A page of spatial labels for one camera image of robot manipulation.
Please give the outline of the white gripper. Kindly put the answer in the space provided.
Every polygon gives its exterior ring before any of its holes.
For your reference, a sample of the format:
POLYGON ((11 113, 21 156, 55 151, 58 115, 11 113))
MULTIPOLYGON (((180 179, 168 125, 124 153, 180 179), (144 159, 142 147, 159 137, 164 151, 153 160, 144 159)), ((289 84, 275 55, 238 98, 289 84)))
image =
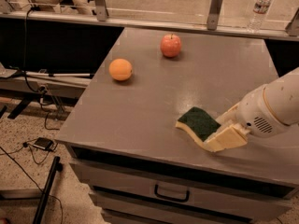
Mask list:
POLYGON ((210 152, 242 147, 248 142, 248 133, 267 138, 285 133, 289 126, 279 121, 265 98, 265 85, 251 91, 238 103, 216 118, 223 125, 231 120, 240 124, 231 124, 216 131, 204 142, 204 148, 210 152))

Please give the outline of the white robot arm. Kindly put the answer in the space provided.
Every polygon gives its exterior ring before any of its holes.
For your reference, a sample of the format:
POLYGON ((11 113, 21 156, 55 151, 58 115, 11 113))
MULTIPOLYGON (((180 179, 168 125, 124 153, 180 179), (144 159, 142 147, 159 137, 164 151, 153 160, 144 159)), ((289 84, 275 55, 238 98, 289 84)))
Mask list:
POLYGON ((299 123, 299 68, 249 92, 216 121, 220 128, 203 143, 210 152, 242 147, 249 135, 285 133, 299 123))

